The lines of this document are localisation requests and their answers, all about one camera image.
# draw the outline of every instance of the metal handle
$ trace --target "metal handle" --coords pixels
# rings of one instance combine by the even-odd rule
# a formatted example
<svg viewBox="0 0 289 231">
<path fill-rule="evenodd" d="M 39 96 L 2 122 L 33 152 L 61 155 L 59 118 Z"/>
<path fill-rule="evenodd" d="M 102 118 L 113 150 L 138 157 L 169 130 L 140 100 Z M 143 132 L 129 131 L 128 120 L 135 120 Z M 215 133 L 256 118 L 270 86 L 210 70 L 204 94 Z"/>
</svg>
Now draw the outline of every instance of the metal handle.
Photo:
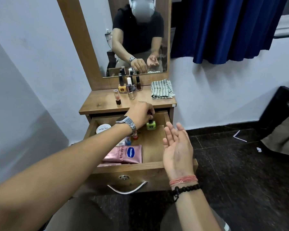
<svg viewBox="0 0 289 231">
<path fill-rule="evenodd" d="M 131 190 L 129 192 L 121 192 L 121 191 L 118 191 L 116 189 L 114 189 L 112 186 L 110 185 L 107 185 L 110 189 L 112 189 L 114 192 L 118 193 L 118 194 L 121 194 L 121 195 L 130 195 L 130 194 L 133 194 L 135 193 L 136 191 L 140 190 L 145 184 L 147 183 L 147 181 L 144 181 L 143 183 L 140 184 L 140 186 L 138 186 L 135 190 Z"/>
</svg>

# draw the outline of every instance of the vaseline logo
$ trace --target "vaseline logo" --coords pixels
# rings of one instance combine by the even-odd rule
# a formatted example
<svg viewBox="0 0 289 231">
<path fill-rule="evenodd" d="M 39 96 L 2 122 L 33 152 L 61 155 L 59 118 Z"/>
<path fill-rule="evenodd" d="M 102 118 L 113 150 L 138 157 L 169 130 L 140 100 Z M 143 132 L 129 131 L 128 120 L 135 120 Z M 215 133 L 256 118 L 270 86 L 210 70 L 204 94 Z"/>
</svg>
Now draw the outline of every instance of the vaseline logo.
<svg viewBox="0 0 289 231">
<path fill-rule="evenodd" d="M 132 147 L 128 148 L 128 150 L 127 150 L 127 156 L 130 157 L 130 158 L 133 158 L 134 155 L 135 155 L 135 150 L 134 150 L 134 148 L 132 148 Z"/>
</svg>

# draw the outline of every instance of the wristwatch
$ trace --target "wristwatch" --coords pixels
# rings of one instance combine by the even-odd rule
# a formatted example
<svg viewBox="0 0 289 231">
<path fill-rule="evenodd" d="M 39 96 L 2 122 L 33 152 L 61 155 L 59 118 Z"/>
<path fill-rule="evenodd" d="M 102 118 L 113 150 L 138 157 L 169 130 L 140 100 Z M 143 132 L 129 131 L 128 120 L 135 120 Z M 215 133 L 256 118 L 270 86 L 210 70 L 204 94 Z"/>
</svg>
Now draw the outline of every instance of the wristwatch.
<svg viewBox="0 0 289 231">
<path fill-rule="evenodd" d="M 131 64 L 131 62 L 132 62 L 134 59 L 136 59 L 136 58 L 135 58 L 135 57 L 130 57 L 130 58 L 129 58 L 129 63 Z"/>
<path fill-rule="evenodd" d="M 120 117 L 118 120 L 116 120 L 116 123 L 117 124 L 126 123 L 131 127 L 131 130 L 133 131 L 133 133 L 131 135 L 133 136 L 136 133 L 136 125 L 133 122 L 133 120 L 130 119 L 128 116 Z"/>
</svg>

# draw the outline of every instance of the black tile floor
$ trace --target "black tile floor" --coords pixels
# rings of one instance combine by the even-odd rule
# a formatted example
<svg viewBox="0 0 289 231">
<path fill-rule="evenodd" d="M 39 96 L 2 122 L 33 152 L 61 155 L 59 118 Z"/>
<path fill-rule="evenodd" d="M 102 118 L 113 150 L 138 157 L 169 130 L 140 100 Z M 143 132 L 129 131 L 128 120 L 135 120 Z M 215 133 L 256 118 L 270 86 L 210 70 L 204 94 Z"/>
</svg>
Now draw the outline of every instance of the black tile floor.
<svg viewBox="0 0 289 231">
<path fill-rule="evenodd" d="M 196 175 L 210 206 L 231 230 L 289 230 L 289 156 L 266 149 L 254 129 L 198 134 L 189 131 Z M 119 231 L 159 230 L 173 203 L 167 191 L 96 196 Z"/>
</svg>

